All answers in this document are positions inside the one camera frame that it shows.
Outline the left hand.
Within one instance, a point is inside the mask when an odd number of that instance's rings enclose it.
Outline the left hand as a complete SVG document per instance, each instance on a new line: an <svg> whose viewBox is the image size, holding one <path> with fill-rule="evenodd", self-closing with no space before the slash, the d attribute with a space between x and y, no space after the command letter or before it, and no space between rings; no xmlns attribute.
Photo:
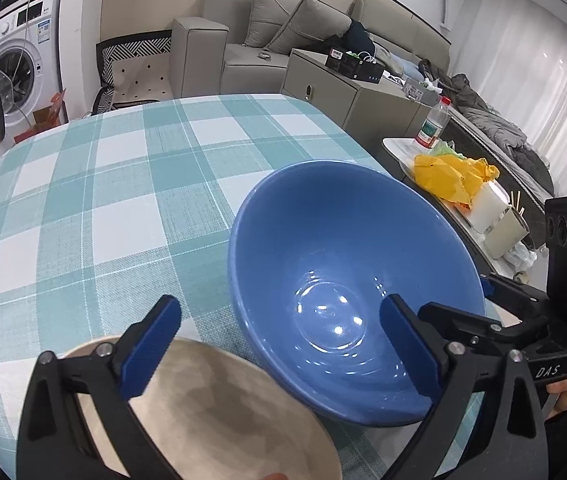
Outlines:
<svg viewBox="0 0 567 480"><path fill-rule="evenodd" d="M289 480L289 478L282 472L274 472L274 474L267 474L267 476L263 477L261 480Z"/></svg>

